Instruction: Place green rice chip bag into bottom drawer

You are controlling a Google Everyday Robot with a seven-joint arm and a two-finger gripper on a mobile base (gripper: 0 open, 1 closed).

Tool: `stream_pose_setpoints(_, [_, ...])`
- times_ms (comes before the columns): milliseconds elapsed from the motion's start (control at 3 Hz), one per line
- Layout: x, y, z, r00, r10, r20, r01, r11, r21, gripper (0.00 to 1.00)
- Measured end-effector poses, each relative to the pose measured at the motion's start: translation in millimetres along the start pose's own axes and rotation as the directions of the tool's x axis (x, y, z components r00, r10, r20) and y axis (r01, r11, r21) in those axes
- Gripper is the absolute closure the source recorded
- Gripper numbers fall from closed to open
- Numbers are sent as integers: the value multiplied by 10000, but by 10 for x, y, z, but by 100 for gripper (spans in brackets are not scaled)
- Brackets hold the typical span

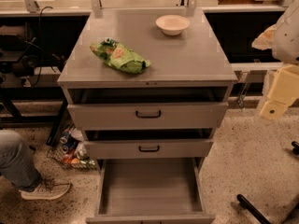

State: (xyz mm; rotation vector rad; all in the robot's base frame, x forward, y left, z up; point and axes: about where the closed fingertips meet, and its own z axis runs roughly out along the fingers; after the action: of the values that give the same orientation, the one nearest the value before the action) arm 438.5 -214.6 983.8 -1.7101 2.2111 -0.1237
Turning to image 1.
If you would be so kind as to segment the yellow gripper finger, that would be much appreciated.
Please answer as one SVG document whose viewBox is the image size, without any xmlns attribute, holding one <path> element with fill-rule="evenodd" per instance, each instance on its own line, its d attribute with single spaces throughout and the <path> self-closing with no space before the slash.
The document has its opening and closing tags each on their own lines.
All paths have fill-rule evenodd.
<svg viewBox="0 0 299 224">
<path fill-rule="evenodd" d="M 257 38 L 254 39 L 251 46 L 255 49 L 266 50 L 271 49 L 273 44 L 274 32 L 277 26 L 274 24 L 265 29 Z"/>
<path fill-rule="evenodd" d="M 267 120 L 279 119 L 298 98 L 299 66 L 294 64 L 282 66 L 274 74 L 259 116 Z"/>
</svg>

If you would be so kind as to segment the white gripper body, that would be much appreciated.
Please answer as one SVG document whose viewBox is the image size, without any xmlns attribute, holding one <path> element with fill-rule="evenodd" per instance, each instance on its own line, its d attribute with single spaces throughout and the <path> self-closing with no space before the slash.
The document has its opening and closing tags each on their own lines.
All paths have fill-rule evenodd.
<svg viewBox="0 0 299 224">
<path fill-rule="evenodd" d="M 293 1 L 276 23 L 272 55 L 284 63 L 299 64 L 299 0 Z"/>
</svg>

